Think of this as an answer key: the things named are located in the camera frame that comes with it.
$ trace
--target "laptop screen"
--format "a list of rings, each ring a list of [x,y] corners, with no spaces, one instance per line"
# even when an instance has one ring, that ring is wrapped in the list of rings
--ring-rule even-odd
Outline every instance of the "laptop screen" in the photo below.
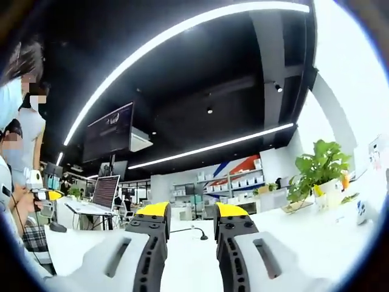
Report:
[[[93,194],[93,203],[112,209],[119,178],[119,175],[98,178]]]

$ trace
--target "ceiling beam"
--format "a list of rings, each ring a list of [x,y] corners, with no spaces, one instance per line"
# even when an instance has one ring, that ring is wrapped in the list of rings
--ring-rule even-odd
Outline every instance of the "ceiling beam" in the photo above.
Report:
[[[275,89],[273,82],[284,88],[285,76],[294,74],[295,68],[285,69],[283,23],[281,13],[277,10],[265,12],[250,12],[256,38],[261,51],[265,117],[264,127],[272,128],[278,125],[280,119],[283,92]],[[264,137],[265,144],[271,144],[275,134]]]
[[[303,74],[304,65],[294,65],[285,67],[285,79],[293,76],[301,76]]]
[[[180,105],[186,104],[190,100],[214,100],[218,97],[225,97],[227,94],[248,89],[254,87],[256,79],[254,75],[247,75],[234,80],[229,80],[221,84],[202,89],[194,94],[183,96],[179,99],[171,100],[170,102],[164,103],[158,108],[158,112],[164,113],[169,110],[175,110]]]

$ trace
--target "person's hand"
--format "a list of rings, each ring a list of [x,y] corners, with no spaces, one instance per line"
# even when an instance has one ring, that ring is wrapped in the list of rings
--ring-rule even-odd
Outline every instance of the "person's hand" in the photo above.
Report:
[[[34,202],[34,195],[32,192],[27,192],[16,205],[17,208],[23,208],[27,210],[29,213],[35,212],[35,206],[41,210],[43,208],[43,204],[40,201]]]
[[[22,187],[19,184],[15,184],[15,189],[13,191],[12,197],[15,200],[16,204],[21,200],[21,198],[27,194],[29,191],[26,187]]]

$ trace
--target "yellow object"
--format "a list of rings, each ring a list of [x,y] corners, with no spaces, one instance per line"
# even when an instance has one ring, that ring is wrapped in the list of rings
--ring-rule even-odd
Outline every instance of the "yellow object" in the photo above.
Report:
[[[47,200],[50,200],[50,201],[58,200],[58,199],[62,198],[62,196],[63,196],[62,193],[57,192],[55,190],[49,190],[46,193],[46,198],[47,198]]]
[[[219,207],[220,217],[249,215],[246,210],[239,206],[226,205],[219,202],[216,205]]]
[[[162,202],[152,205],[147,205],[143,209],[136,212],[137,215],[149,215],[149,216],[165,216],[166,207],[169,202]]]
[[[318,185],[314,185],[314,191],[317,194],[317,196],[324,195],[324,192],[321,190],[321,188]]]
[[[270,192],[269,186],[263,186],[258,189],[258,194]]]

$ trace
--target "black hair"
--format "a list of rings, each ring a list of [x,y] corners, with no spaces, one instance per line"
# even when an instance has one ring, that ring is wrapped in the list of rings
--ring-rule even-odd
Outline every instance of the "black hair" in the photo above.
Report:
[[[36,37],[17,45],[0,78],[0,86],[26,74],[32,74],[36,82],[43,75],[43,48]]]
[[[49,94],[50,86],[48,83],[44,82],[41,86],[37,83],[30,83],[30,92],[26,94],[23,99],[21,108],[31,108],[30,96],[47,96]]]
[[[22,126],[20,122],[16,119],[13,119],[5,128],[4,132],[0,131],[0,141],[3,140],[4,135],[6,132],[9,133],[15,133],[18,134],[19,136],[23,137],[23,132],[22,132]]]

